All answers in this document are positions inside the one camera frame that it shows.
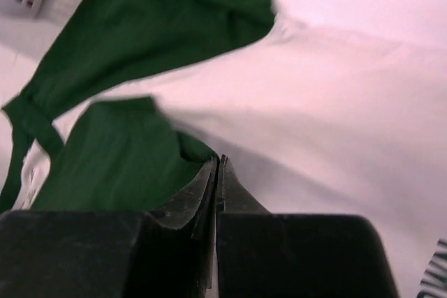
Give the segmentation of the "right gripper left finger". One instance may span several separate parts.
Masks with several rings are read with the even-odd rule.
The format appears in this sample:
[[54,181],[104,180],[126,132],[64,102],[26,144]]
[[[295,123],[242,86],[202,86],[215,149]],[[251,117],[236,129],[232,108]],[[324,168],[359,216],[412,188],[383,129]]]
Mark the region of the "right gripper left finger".
[[9,211],[2,297],[204,297],[218,160],[151,211]]

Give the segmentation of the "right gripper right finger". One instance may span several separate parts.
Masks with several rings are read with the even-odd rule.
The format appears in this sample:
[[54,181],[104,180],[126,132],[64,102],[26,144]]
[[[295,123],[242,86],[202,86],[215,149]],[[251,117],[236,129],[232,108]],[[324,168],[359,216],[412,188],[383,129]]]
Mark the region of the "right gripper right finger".
[[381,239],[362,216],[273,214],[228,157],[217,177],[221,297],[396,297]]

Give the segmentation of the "white and green t shirt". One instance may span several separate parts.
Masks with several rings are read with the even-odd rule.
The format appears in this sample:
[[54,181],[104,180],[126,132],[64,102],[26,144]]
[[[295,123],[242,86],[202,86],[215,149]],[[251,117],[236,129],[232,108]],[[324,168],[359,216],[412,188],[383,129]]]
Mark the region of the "white and green t shirt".
[[446,296],[446,0],[82,0],[1,104],[2,209],[141,209],[227,153]]

